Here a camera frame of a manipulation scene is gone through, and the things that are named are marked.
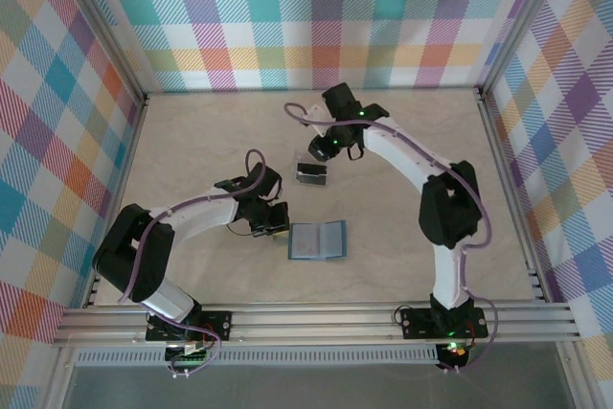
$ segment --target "purple cable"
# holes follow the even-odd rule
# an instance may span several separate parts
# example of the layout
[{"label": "purple cable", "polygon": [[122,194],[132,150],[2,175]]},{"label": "purple cable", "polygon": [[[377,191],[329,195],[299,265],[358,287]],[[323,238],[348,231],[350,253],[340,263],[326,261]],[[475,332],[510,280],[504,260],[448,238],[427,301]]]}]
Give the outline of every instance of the purple cable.
[{"label": "purple cable", "polygon": [[[256,179],[256,182],[254,182],[251,186],[247,187],[246,189],[242,189],[241,191],[237,191],[237,192],[220,193],[218,195],[204,195],[204,196],[197,196],[195,198],[191,198],[189,200],[183,201],[181,203],[178,203],[170,207],[170,214],[175,213],[188,206],[194,205],[196,203],[201,203],[203,201],[219,200],[221,198],[232,198],[242,193],[253,191],[256,187],[259,186],[260,182],[264,178],[264,175],[266,173],[266,160],[264,159],[263,154],[259,150],[257,150],[256,148],[250,148],[247,151],[247,154],[245,155],[245,167],[247,168],[247,172],[249,172],[249,157],[252,153],[257,153],[259,155],[260,160],[261,160],[262,169],[261,169],[260,175],[258,176],[258,179]],[[169,215],[168,211],[162,212],[159,216],[156,216],[149,223],[149,225],[145,228],[145,231],[143,232],[143,235],[141,236],[141,240],[140,240],[138,249],[136,250],[136,256],[134,258],[134,264],[132,265],[132,273],[130,274],[130,279],[127,282],[127,287],[125,288],[124,294],[122,294],[122,297],[120,297],[118,301],[119,304],[122,304],[123,302],[125,302],[125,299],[129,297],[129,295],[132,293],[132,290],[134,289],[134,285],[136,284],[136,278],[138,276],[138,269],[141,266],[141,259],[143,258],[143,250],[145,249],[145,241],[147,241],[149,232],[151,232],[151,229],[153,228],[155,224],[157,224],[160,220],[162,220],[164,217],[168,215]]]},{"label": "purple cable", "polygon": [[286,102],[284,104],[284,111],[285,111],[285,113],[289,117],[291,117],[292,119],[300,122],[301,124],[305,124],[305,125],[317,125],[317,126],[369,125],[369,126],[374,126],[375,128],[381,129],[383,131],[386,131],[386,132],[392,134],[394,137],[399,138],[401,141],[403,141],[405,144],[407,144],[410,148],[412,148],[415,152],[417,152],[419,155],[421,155],[429,163],[431,163],[432,165],[436,166],[437,168],[439,168],[439,169],[449,173],[449,175],[451,177],[453,177],[456,181],[458,181],[460,183],[460,185],[468,192],[470,197],[473,199],[473,201],[477,205],[477,208],[479,208],[479,212],[481,213],[481,216],[483,216],[484,222],[486,223],[486,238],[481,243],[466,243],[466,244],[462,245],[462,248],[461,248],[462,251],[461,251],[461,255],[460,255],[460,286],[464,289],[465,293],[470,298],[472,298],[473,300],[480,301],[480,302],[485,302],[486,304],[489,304],[489,306],[491,307],[491,309],[493,310],[493,313],[494,313],[493,331],[491,332],[491,335],[489,336],[489,340],[486,343],[485,349],[477,357],[476,360],[474,360],[471,363],[469,363],[466,366],[464,366],[463,369],[466,369],[466,368],[474,365],[476,362],[478,362],[488,352],[489,348],[493,344],[493,341],[496,338],[496,335],[498,333],[498,323],[499,323],[498,322],[498,309],[494,305],[494,302],[492,302],[490,299],[486,299],[484,297],[475,296],[472,292],[470,292],[470,290],[468,290],[468,287],[466,286],[466,272],[465,272],[465,269],[466,269],[466,250],[468,250],[468,249],[483,249],[483,248],[487,247],[491,243],[491,221],[489,219],[488,211],[486,210],[486,207],[484,206],[483,202],[481,201],[481,198],[479,197],[479,195],[475,191],[472,190],[472,187],[470,187],[470,185],[462,178],[462,176],[460,174],[458,174],[456,171],[452,170],[450,167],[448,167],[446,165],[443,165],[436,158],[434,158],[432,155],[430,155],[428,152],[426,152],[423,148],[418,146],[412,139],[410,139],[409,137],[405,136],[403,133],[394,130],[393,128],[390,128],[390,127],[388,127],[388,126],[386,126],[384,124],[379,124],[377,122],[372,122],[370,120],[348,120],[348,121],[343,121],[343,122],[317,122],[317,121],[314,121],[314,120],[307,120],[307,119],[304,119],[302,117],[298,117],[295,114],[292,114],[291,111],[289,110],[290,107],[296,107],[296,108],[302,110],[303,114],[307,114],[308,113],[307,110],[303,106],[301,106],[300,104],[297,104],[295,102]]},{"label": "purple cable", "polygon": [[[186,371],[183,375],[185,377],[189,377],[190,375],[194,375],[195,373],[197,373],[198,371],[201,371],[202,369],[206,368],[209,364],[211,364],[211,361],[213,361],[215,358],[217,358],[219,356],[219,352],[221,352],[221,337],[219,337],[219,335],[210,330],[210,329],[204,329],[204,328],[199,328],[197,326],[189,326],[189,325],[183,325],[181,323],[179,323],[178,321],[174,321],[171,318],[168,318],[164,315],[162,315],[161,313],[152,310],[151,308],[141,304],[141,307],[144,308],[148,308],[149,312],[153,315],[156,315],[158,318],[160,318],[161,320],[167,322],[169,325],[173,325],[177,328],[181,328],[181,329],[187,329],[187,330],[194,330],[196,332],[202,332],[203,334],[207,334],[210,335],[211,337],[213,337],[215,339],[215,341],[217,342],[217,348],[215,350],[215,352],[208,357],[204,363],[200,364],[199,366],[197,366],[196,368],[193,368],[191,371]],[[174,369],[174,362],[177,360],[177,358],[173,358],[170,360],[170,370],[172,371],[172,373],[174,375],[180,375],[176,369]]]}]

